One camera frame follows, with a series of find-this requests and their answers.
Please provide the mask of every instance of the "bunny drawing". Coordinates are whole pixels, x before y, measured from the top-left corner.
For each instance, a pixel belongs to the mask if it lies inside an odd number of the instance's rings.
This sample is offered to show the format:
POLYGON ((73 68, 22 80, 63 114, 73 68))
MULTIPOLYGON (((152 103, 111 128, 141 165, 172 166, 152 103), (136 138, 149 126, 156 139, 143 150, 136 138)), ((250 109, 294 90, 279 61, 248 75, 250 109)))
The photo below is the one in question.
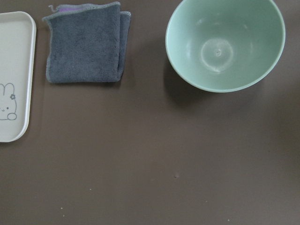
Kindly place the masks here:
POLYGON ((15 120, 17 102, 15 100, 15 87, 12 83, 0 83, 0 120, 15 120))

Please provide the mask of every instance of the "bowl rim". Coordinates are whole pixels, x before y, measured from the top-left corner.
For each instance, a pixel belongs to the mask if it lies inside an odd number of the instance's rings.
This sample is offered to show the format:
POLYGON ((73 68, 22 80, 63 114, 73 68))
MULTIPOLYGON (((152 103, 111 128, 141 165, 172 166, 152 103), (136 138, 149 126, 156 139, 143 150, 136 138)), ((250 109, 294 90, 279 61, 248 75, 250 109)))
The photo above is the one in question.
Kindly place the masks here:
POLYGON ((167 29, 166 29, 166 33, 165 33, 165 48, 166 48, 166 53, 167 53, 167 57, 169 59, 169 62, 171 64, 171 66, 173 67, 173 69, 175 70, 175 72, 183 79, 185 80, 186 82, 188 82, 189 84, 191 84, 192 86, 196 87, 196 88, 199 88, 199 89, 202 89, 202 90, 205 90, 205 91, 209 91, 209 92, 216 92, 216 93, 226 93, 226 92, 234 92, 234 91, 238 91, 238 90, 242 90, 242 89, 245 89, 245 88, 248 88, 256 83, 258 83, 260 80, 262 80, 263 78, 265 78, 270 72, 271 70, 273 70, 273 68, 277 65, 282 53, 283 53, 283 50, 284 50, 284 46, 285 46, 285 37, 286 37, 286 34, 285 34, 285 22, 284 22, 284 19, 283 19, 283 16, 278 8, 278 6, 276 5, 276 3, 273 1, 273 0, 268 0, 272 5, 273 7, 275 8, 278 16, 279 16, 279 19, 280 19, 280 23, 281 23, 281 29, 282 29, 282 41, 281 41, 281 46, 280 46, 280 50, 277 54, 277 57, 275 58, 273 64, 269 67, 269 69, 263 74, 261 75, 259 78, 257 78, 256 80, 248 83, 248 84, 245 84, 243 86, 240 86, 240 87, 237 87, 237 88, 232 88, 232 89, 214 89, 214 88, 207 88, 205 86, 202 86, 202 85, 199 85, 199 84, 196 84, 196 83, 193 83, 191 81, 189 81, 187 78, 185 78, 183 75, 181 75, 179 73, 179 71, 176 69, 176 66, 174 64, 174 62, 172 61, 171 59, 171 55, 169 53, 169 49, 168 49, 168 37, 169 37, 169 29, 170 29, 170 26, 171 26, 171 23, 172 23, 172 20, 173 18, 175 17, 175 14, 177 13, 177 11, 179 11, 179 9, 181 8, 181 6, 183 4, 185 4, 187 1, 190 1, 190 0, 183 0, 177 7, 176 9, 174 10, 174 12, 172 13, 172 16, 168 22, 168 25, 167 25, 167 29))

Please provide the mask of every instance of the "gray towel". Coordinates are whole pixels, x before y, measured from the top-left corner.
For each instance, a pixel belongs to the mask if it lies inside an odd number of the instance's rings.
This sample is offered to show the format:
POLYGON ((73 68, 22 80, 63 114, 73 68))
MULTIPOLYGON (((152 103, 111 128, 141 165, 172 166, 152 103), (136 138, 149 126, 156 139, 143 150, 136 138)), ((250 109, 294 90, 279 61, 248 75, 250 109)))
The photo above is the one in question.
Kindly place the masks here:
POLYGON ((60 5, 44 17, 51 32, 46 77, 52 83, 117 82, 125 64, 130 12, 120 3, 60 5))

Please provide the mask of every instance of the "mint green bowl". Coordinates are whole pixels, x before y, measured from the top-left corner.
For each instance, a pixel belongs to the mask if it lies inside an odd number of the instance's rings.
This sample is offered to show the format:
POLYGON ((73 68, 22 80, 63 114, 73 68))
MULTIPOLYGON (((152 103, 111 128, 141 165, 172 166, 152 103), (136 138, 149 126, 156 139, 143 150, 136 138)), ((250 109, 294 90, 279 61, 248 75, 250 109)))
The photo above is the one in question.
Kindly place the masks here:
POLYGON ((175 71, 211 92, 247 88, 276 65, 285 24, 272 0, 183 0, 165 36, 175 71))

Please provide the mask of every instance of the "brown table surface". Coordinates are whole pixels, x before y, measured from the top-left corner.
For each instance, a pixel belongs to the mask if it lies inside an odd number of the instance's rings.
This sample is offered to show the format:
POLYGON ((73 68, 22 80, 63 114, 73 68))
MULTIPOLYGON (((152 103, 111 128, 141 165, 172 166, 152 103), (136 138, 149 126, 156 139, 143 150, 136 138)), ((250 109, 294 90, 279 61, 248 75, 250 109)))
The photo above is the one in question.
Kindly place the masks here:
MULTIPOLYGON (((132 13, 116 84, 45 79, 48 5, 1 0, 37 24, 30 124, 0 143, 1 225, 300 224, 300 2, 276 0, 286 44, 274 70, 233 93, 172 69, 165 30, 180 0, 122 0, 132 13)), ((91 0, 104 4, 108 1, 91 0)))

